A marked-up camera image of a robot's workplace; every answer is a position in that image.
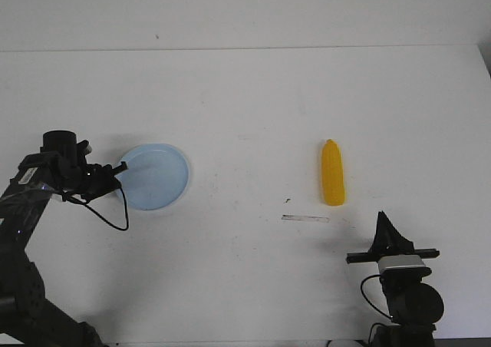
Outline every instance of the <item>white table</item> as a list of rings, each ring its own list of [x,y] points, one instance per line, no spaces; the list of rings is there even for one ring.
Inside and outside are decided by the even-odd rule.
[[[187,195],[131,211],[129,233],[54,201],[28,245],[48,298],[107,342],[366,338],[380,320],[358,285],[377,267],[344,257],[368,249],[378,210],[441,250],[435,336],[491,336],[490,96],[475,46],[2,53],[0,177],[51,129],[88,139],[90,162],[151,142],[189,156]],[[320,197],[327,138],[342,207]],[[96,207],[123,219],[116,197]]]

